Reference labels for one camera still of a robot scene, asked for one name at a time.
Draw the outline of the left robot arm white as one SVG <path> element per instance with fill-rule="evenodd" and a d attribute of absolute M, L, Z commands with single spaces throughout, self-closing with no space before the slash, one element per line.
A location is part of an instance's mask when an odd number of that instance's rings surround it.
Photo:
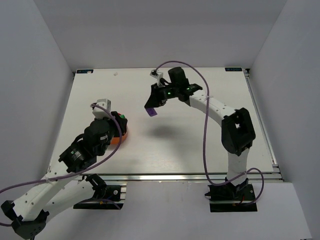
<path fill-rule="evenodd" d="M 49 220 L 74 205 L 120 200 L 114 193 L 119 188 L 108 186 L 96 173 L 83 177 L 74 188 L 65 189 L 78 174 L 92 168 L 113 139 L 120 141 L 127 134 L 128 120 L 124 115 L 111 111 L 94 116 L 41 180 L 32 181 L 34 186 L 28 192 L 1 205 L 11 220 L 9 227 L 24 240 L 33 240 Z"/>

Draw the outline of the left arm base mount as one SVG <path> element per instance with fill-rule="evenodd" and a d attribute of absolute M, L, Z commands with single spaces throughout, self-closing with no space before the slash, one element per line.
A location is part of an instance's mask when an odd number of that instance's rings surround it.
<path fill-rule="evenodd" d="M 91 184 L 93 195 L 73 206 L 76 210 L 121 210 L 126 199 L 127 186 L 120 183 L 106 183 L 99 175 L 84 175 L 81 181 Z"/>

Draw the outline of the purple lego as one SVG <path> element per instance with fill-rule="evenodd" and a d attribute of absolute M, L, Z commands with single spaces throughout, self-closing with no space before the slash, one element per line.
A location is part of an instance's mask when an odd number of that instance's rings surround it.
<path fill-rule="evenodd" d="M 154 117 L 158 114 L 154 108 L 146 108 L 145 110 L 150 117 Z"/>

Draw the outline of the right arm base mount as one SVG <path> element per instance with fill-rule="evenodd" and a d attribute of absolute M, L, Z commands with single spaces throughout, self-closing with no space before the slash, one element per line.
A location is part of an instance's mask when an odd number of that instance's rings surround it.
<path fill-rule="evenodd" d="M 221 186 L 208 186 L 204 196 L 209 200 L 211 213 L 244 213 L 257 212 L 255 192 L 249 179 L 237 186 L 232 183 Z"/>

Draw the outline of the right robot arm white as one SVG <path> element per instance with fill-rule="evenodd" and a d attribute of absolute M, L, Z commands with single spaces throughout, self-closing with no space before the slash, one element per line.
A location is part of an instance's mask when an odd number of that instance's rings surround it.
<path fill-rule="evenodd" d="M 170 69 L 168 74 L 170 81 L 166 81 L 163 73 L 157 70 L 150 72 L 156 83 L 151 85 L 150 96 L 144 105 L 148 115 L 156 116 L 155 109 L 174 98 L 203 112 L 206 120 L 214 120 L 221 128 L 221 143 L 228 156 L 226 183 L 235 187 L 247 184 L 247 159 L 256 138 L 249 111 L 244 107 L 230 107 L 209 96 L 208 89 L 189 83 L 181 67 Z"/>

